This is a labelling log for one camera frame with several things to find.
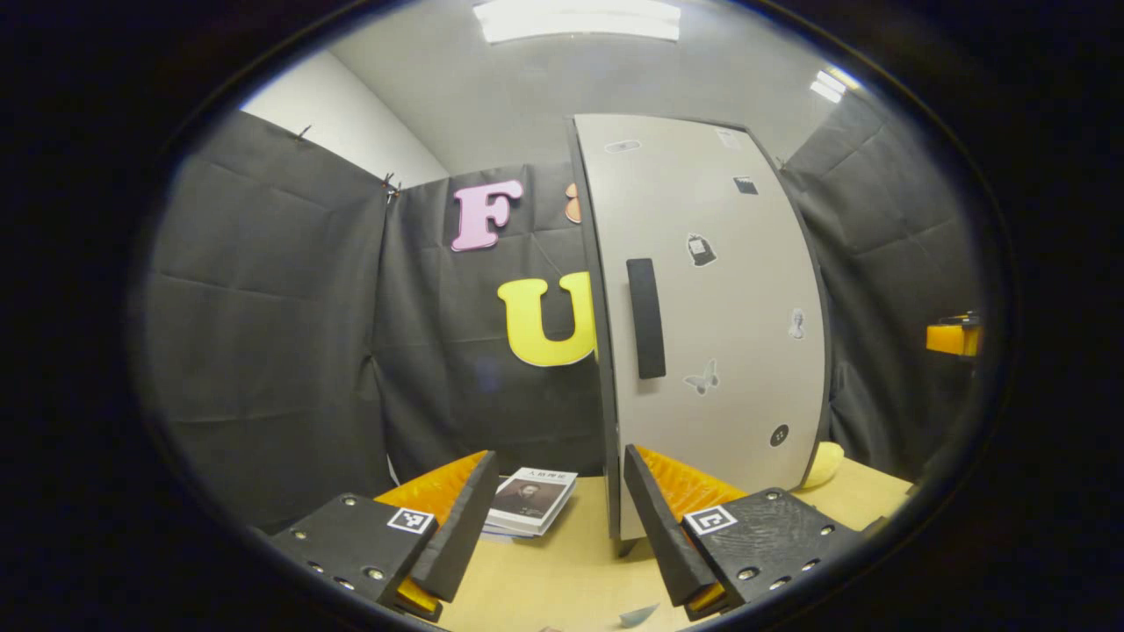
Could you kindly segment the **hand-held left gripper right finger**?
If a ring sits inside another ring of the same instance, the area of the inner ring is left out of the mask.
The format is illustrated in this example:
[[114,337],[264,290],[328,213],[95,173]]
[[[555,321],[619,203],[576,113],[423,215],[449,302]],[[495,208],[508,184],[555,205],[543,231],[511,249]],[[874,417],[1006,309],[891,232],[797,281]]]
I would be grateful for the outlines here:
[[865,543],[794,493],[742,493],[654,449],[627,446],[623,480],[669,599],[691,620],[765,607]]

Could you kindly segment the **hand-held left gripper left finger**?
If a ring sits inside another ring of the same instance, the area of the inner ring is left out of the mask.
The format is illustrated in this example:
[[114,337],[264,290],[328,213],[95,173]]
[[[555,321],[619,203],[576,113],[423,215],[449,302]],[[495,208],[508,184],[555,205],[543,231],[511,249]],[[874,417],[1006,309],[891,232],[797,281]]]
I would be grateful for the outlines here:
[[341,493],[269,541],[321,584],[439,621],[457,595],[498,484],[497,455],[482,449],[373,499]]

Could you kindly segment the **black cabinet door handle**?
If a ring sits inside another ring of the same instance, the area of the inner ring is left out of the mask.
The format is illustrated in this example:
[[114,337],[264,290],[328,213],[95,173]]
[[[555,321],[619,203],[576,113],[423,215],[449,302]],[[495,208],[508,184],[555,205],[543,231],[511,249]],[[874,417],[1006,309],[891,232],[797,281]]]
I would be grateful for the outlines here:
[[650,258],[626,261],[629,276],[631,319],[633,320],[638,379],[667,374],[667,350],[659,303],[658,276]]

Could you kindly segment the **portrait cover book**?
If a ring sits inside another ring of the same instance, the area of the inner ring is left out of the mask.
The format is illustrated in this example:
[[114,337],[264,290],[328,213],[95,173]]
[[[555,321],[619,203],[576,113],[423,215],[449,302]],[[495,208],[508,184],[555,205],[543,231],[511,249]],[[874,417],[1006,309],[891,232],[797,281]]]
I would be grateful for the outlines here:
[[550,529],[574,491],[578,475],[573,472],[523,467],[498,485],[486,520],[491,516],[540,520]]

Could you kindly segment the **yellow round sponge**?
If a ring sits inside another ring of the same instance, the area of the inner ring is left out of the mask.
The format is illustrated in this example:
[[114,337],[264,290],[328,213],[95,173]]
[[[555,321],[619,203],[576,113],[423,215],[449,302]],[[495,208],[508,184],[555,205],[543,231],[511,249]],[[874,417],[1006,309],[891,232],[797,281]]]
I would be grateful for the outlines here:
[[846,451],[835,442],[819,442],[812,455],[812,466],[808,469],[804,481],[800,485],[803,491],[828,484],[839,472],[839,468],[846,460]]

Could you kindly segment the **black backdrop cloth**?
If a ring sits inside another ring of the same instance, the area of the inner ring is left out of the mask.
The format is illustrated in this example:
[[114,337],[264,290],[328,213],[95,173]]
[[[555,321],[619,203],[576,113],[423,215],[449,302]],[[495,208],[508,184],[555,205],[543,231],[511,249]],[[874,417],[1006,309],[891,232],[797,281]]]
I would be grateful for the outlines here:
[[[146,389],[192,476],[273,535],[492,449],[601,476],[638,534],[629,443],[755,493],[821,441],[919,480],[967,370],[928,325],[989,320],[973,197],[874,117],[776,165],[743,126],[597,112],[563,157],[390,191],[234,112],[176,170],[143,269]],[[658,276],[667,374],[638,379],[626,261]]]

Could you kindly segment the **large ceiling light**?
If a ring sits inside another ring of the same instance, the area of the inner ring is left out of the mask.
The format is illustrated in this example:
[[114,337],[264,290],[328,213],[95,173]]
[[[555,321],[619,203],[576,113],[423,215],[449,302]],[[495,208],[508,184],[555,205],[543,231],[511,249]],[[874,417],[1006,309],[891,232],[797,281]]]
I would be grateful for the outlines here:
[[472,12],[491,44],[578,33],[680,37],[681,8],[660,0],[489,0]]

